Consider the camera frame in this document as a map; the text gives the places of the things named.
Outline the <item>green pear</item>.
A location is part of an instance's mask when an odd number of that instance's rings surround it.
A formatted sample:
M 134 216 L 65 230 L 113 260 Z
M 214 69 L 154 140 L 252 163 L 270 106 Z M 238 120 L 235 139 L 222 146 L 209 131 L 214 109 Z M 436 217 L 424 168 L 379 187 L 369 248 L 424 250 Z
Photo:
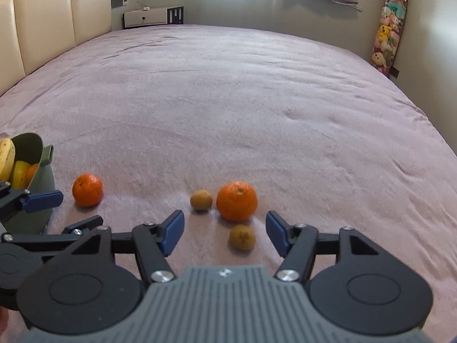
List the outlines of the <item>green pear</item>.
M 25 161 L 15 161 L 10 177 L 10 184 L 13 189 L 23 190 L 28 187 L 29 178 L 27 177 L 27 171 L 30 166 L 31 165 Z

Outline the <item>orange tangerine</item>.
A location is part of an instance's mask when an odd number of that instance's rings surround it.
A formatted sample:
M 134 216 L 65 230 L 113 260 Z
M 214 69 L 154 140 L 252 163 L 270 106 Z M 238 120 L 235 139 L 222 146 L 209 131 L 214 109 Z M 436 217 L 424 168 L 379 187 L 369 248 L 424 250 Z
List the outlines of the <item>orange tangerine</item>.
M 33 165 L 30 165 L 27 171 L 25 172 L 24 182 L 26 188 L 28 188 L 28 186 L 31 184 L 38 167 L 39 164 L 35 163 Z
M 231 181 L 219 189 L 216 208 L 224 220 L 235 223 L 247 222 L 256 212 L 257 193 L 251 184 Z
M 98 205 L 103 194 L 103 182 L 94 174 L 82 174 L 73 183 L 72 195 L 76 205 L 81 208 L 91 208 Z

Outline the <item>yellow banana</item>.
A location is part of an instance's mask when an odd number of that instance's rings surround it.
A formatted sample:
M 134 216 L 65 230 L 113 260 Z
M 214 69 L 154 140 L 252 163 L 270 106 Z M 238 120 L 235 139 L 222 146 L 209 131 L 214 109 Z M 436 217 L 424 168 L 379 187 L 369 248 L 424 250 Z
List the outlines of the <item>yellow banana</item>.
M 0 143 L 0 181 L 8 181 L 15 163 L 15 145 L 10 138 Z

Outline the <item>green colander bowl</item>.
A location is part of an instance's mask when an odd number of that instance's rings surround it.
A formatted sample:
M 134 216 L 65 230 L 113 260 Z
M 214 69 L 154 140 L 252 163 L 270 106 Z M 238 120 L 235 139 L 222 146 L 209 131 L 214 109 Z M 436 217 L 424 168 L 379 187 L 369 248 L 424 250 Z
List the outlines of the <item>green colander bowl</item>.
M 41 137 L 32 132 L 16 135 L 12 138 L 15 145 L 15 158 L 31 165 L 39 164 L 38 169 L 27 189 L 32 194 L 43 194 L 55 189 L 53 171 L 53 146 L 43 144 Z M 51 209 L 41 212 L 19 212 L 2 222 L 5 229 L 13 235 L 39 235 L 47 227 L 52 214 Z

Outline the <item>small brown kiwi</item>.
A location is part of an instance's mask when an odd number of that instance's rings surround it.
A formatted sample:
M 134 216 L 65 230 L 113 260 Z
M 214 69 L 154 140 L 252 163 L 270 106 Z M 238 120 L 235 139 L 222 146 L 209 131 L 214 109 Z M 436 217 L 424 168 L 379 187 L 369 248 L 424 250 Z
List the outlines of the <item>small brown kiwi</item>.
M 206 212 L 212 207 L 213 197 L 207 190 L 196 190 L 190 197 L 190 205 L 196 212 Z
M 230 246 L 241 251 L 250 251 L 256 244 L 256 233 L 248 225 L 236 225 L 229 234 Z

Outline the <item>pink bed blanket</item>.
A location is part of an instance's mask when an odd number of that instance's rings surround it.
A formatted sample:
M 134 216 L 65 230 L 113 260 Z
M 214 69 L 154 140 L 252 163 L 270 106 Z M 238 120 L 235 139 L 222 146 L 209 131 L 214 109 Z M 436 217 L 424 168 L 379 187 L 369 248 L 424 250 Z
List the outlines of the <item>pink bed blanket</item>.
M 280 257 L 265 231 L 268 211 L 335 233 L 351 226 L 430 284 L 424 327 L 456 336 L 456 155 L 426 114 L 365 60 L 309 39 L 251 29 L 158 26 L 83 43 L 1 97 L 1 136 L 38 134 L 54 147 L 64 195 L 48 225 L 101 215 L 115 232 L 184 212 L 169 259 L 191 265 L 262 264 Z M 82 174 L 104 194 L 76 205 Z M 224 220 L 219 189 L 251 184 L 254 215 Z M 190 197 L 207 190 L 212 207 Z M 248 225 L 256 244 L 229 244 Z

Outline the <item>cream padded headboard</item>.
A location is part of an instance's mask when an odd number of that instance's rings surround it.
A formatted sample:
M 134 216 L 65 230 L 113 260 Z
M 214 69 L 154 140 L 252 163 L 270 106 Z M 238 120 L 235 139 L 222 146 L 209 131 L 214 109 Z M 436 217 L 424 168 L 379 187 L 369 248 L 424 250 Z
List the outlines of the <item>cream padded headboard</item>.
M 111 30 L 111 0 L 1 0 L 1 93 Z

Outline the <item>white bedside cabinet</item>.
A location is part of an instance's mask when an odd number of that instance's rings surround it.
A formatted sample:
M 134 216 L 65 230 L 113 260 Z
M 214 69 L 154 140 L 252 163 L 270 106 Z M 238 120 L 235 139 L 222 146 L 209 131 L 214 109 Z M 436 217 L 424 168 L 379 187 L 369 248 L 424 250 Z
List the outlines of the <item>white bedside cabinet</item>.
M 123 14 L 122 28 L 132 29 L 145 26 L 180 25 L 184 23 L 184 7 L 144 7 Z

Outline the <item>hanging plush toy organizer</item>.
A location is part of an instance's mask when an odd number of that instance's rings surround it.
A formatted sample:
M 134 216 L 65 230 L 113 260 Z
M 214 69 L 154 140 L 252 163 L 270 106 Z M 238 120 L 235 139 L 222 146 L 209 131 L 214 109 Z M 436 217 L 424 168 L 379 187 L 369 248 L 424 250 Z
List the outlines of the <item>hanging plush toy organizer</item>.
M 370 63 L 389 76 L 404 28 L 407 0 L 385 0 L 373 43 Z

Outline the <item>wall switch panel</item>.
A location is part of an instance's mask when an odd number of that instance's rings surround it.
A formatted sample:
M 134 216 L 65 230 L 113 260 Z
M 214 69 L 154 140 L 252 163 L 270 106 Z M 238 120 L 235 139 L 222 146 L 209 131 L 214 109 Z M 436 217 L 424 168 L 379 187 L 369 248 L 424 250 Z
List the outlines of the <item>wall switch panel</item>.
M 128 3 L 129 3 L 129 0 L 111 0 L 111 8 L 112 9 L 121 8 L 121 7 L 127 6 Z

